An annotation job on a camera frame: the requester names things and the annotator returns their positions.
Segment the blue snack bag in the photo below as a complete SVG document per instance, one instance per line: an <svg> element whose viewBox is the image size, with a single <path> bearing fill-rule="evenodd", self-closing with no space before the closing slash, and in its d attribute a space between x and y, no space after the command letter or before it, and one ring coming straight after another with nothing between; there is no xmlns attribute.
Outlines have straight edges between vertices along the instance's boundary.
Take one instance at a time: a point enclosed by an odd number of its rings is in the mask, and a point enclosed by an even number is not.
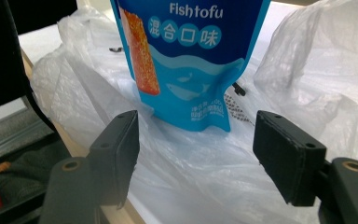
<svg viewBox="0 0 358 224"><path fill-rule="evenodd" d="M252 54L269 0L111 0L131 75L156 117L229 132L226 89Z"/></svg>

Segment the wave graphic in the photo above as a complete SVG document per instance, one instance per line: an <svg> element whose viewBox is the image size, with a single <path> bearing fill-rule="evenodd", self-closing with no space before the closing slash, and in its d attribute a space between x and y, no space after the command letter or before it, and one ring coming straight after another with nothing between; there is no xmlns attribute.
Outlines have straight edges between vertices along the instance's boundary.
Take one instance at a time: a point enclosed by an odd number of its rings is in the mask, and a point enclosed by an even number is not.
<svg viewBox="0 0 358 224"><path fill-rule="evenodd" d="M211 75L211 76L218 76L224 74L227 70L241 70L243 65L245 64L245 60L243 58L239 58L238 60L227 63L227 64L215 64L210 63L200 57L192 56L192 55L181 55L177 57L167 57L158 50L156 50L152 45L149 45L150 53L154 60L161 63L161 65L171 68L171 69L178 69L178 68L193 68L199 69L202 72Z"/></svg>

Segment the fish tofu snack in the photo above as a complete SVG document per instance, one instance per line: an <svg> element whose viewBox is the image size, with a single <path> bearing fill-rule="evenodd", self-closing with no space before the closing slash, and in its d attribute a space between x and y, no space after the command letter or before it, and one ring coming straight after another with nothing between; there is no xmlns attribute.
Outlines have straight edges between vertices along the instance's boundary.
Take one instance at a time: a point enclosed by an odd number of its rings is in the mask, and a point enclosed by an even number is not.
<svg viewBox="0 0 358 224"><path fill-rule="evenodd" d="M111 0L131 75L154 115L229 131L226 89L243 73L269 0Z"/></svg>

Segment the white plastic bag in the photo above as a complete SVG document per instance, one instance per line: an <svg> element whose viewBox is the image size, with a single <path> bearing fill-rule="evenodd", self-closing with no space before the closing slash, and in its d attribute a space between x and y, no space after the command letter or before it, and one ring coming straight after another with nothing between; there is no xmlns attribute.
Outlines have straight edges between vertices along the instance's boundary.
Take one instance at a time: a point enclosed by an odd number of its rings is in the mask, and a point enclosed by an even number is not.
<svg viewBox="0 0 358 224"><path fill-rule="evenodd" d="M202 217L190 211L188 216L174 219L169 215L174 211L160 204L162 199L147 201L148 207L157 208L156 214L170 218L161 223L318 223L318 204L312 208L286 205L259 165L252 152L254 119L258 109L281 113L325 143L329 151L358 155L358 147L352 147L358 144L358 97L352 95L358 90L358 81L349 83L357 78L338 76L335 67L327 67L332 64L315 70L318 66L311 67L314 60L309 61L318 52L314 51L316 40L324 42L324 35L315 33L317 27L322 21L334 21L346 4L352 4L351 17L357 18L358 0L321 1L286 18L258 70L259 62L251 59L249 67L257 73L248 69L242 76L240 83L246 85L247 95L227 92L252 122L231 119L231 133L214 127L186 132L152 117L150 109L140 103L124 53L109 51L121 46L116 25L88 7L59 22L63 44L35 65L32 86L43 111L84 147L90 146L115 115L138 109L141 152L134 182L161 191L173 189L184 199L197 202L197 207L208 209L202 214L210 214ZM336 12L333 19L327 19L330 7ZM311 81L324 86L310 85ZM329 136L339 141L331 141ZM144 168L160 181L143 175Z"/></svg>
<svg viewBox="0 0 358 224"><path fill-rule="evenodd" d="M358 159L358 1L321 1L276 30L255 74L261 97L328 147Z"/></svg>

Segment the table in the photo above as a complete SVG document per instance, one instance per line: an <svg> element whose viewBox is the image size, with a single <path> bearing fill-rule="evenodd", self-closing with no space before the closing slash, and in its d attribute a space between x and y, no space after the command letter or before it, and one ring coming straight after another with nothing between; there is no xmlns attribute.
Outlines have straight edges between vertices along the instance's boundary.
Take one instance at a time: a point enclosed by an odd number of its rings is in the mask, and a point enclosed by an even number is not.
<svg viewBox="0 0 358 224"><path fill-rule="evenodd" d="M273 31L282 19L298 6L281 3L271 3L267 17L260 31L254 49L254 56L262 59L267 51ZM47 44L37 41L43 36L49 39ZM49 26L39 31L20 36L23 59L27 74L31 77L32 64L60 44L57 26ZM60 124L54 122L62 140L67 145L72 156L86 156L87 150L73 141ZM157 182L163 182L141 164L135 170L137 175L148 176ZM199 207L197 202L174 189L153 188L138 179L133 179L130 185L128 201L123 209L104 206L103 211L111 223L238 223L227 216L220 216Z"/></svg>

